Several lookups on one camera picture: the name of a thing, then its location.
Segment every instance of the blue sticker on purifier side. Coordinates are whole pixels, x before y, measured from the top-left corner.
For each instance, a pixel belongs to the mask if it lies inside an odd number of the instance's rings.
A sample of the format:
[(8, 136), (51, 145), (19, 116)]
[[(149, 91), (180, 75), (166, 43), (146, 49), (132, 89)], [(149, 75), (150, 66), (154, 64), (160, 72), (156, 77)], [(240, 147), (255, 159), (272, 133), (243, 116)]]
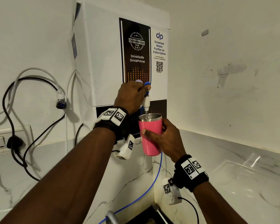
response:
[(76, 59), (78, 53), (77, 53), (77, 46), (76, 46), (76, 39), (75, 39), (75, 33), (72, 36), (72, 51), (74, 53), (74, 59)]

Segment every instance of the certified seal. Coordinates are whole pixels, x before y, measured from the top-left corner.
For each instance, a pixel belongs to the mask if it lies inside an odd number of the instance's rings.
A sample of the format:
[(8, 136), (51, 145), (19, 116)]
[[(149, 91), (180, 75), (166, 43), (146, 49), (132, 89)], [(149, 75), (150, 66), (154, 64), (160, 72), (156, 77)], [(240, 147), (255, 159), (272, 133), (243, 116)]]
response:
[(143, 40), (141, 34), (137, 32), (133, 32), (129, 37), (129, 43), (135, 50), (141, 50), (145, 45), (145, 41)]

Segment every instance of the qr code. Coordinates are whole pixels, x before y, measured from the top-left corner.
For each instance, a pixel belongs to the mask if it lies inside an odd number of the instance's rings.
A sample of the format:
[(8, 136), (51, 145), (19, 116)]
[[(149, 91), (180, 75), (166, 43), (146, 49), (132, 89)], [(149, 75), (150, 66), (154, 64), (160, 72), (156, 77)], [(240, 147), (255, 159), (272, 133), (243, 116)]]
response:
[(163, 62), (157, 61), (157, 72), (163, 71)]

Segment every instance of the marble tile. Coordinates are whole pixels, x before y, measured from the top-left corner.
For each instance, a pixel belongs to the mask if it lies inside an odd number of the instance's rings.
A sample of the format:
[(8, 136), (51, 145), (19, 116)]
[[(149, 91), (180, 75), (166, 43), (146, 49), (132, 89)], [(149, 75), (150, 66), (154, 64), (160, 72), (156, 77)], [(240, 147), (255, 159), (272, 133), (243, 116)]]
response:
[[(185, 149), (200, 162), (210, 182), (248, 223), (280, 223), (280, 154), (239, 143), (183, 131)], [(153, 158), (153, 175), (159, 167)], [(174, 223), (195, 223), (196, 214), (186, 202), (167, 205), (161, 180), (174, 173), (171, 159), (164, 157), (160, 177), (154, 187), (155, 202)], [(187, 189), (181, 194), (197, 208), (200, 223), (205, 223), (195, 197)]]
[[(34, 149), (28, 161), (34, 176), (44, 176), (64, 156), (64, 142), (39, 146)], [(100, 187), (90, 207), (85, 223), (99, 223), (108, 210), (118, 209), (141, 196), (153, 182), (152, 158), (145, 156), (141, 145), (136, 145), (129, 160), (118, 160), (111, 155)], [(0, 156), (0, 220), (8, 209), (22, 199), (36, 184), (16, 164), (11, 154)], [(125, 223), (141, 213), (154, 202), (153, 190), (141, 200), (117, 214)]]

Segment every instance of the forearm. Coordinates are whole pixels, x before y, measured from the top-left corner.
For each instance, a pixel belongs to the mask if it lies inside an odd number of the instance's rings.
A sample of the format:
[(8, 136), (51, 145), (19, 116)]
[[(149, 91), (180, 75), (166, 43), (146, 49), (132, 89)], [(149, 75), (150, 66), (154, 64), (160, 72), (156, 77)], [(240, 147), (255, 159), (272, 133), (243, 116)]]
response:
[(193, 193), (208, 224), (247, 224), (209, 182), (195, 187)]
[(104, 175), (115, 133), (95, 128), (0, 222), (83, 223)]

